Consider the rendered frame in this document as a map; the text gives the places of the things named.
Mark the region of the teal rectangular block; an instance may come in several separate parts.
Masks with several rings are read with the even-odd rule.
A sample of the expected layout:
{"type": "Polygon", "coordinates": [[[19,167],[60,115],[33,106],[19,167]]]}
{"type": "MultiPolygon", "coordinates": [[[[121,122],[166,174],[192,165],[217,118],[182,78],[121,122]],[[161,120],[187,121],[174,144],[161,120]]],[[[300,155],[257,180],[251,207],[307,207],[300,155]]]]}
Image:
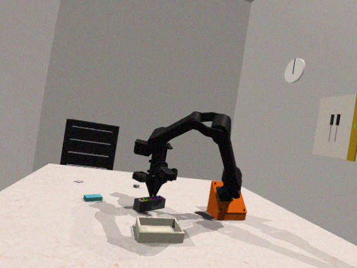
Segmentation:
{"type": "Polygon", "coordinates": [[[87,194],[84,195],[83,199],[87,201],[102,201],[102,196],[100,194],[87,194]]]}

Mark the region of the white open tray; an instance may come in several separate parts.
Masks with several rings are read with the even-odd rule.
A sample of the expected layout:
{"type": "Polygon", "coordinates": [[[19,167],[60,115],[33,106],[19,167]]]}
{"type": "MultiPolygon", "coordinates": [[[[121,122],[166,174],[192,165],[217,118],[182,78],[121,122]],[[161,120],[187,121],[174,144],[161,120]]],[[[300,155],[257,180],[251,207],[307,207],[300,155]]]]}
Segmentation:
{"type": "Polygon", "coordinates": [[[184,231],[176,218],[136,217],[138,243],[184,243],[184,231]]]}

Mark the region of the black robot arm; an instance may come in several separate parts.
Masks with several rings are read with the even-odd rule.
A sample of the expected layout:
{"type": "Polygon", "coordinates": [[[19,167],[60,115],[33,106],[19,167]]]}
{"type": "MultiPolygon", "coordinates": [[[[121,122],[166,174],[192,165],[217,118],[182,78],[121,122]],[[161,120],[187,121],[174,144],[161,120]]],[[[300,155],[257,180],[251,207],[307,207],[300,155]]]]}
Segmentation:
{"type": "MultiPolygon", "coordinates": [[[[241,172],[236,166],[231,143],[231,118],[226,114],[215,112],[201,113],[194,111],[185,118],[168,127],[156,128],[148,141],[136,139],[134,153],[153,159],[166,160],[167,149],[173,149],[168,143],[171,139],[190,130],[198,130],[203,135],[211,137],[218,144],[224,165],[222,174],[223,187],[217,187],[220,201],[233,201],[240,198],[241,172]],[[212,121],[211,127],[202,122],[212,121]]],[[[173,181],[177,177],[177,169],[169,169],[168,164],[155,169],[154,176],[159,175],[163,181],[173,181]]]]}

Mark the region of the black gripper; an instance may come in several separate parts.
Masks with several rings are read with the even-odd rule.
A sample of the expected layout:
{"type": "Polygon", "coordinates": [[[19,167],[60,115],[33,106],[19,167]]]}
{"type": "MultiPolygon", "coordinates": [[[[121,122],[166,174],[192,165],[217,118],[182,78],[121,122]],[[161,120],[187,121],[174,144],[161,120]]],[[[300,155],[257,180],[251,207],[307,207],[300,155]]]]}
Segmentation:
{"type": "Polygon", "coordinates": [[[163,181],[159,175],[154,176],[155,169],[158,165],[160,165],[160,167],[167,165],[165,161],[166,160],[151,158],[151,160],[149,160],[149,163],[151,163],[150,170],[147,170],[147,173],[149,174],[144,172],[134,172],[132,175],[132,179],[141,183],[145,182],[150,197],[155,197],[161,186],[167,183],[167,181],[163,181]]]}

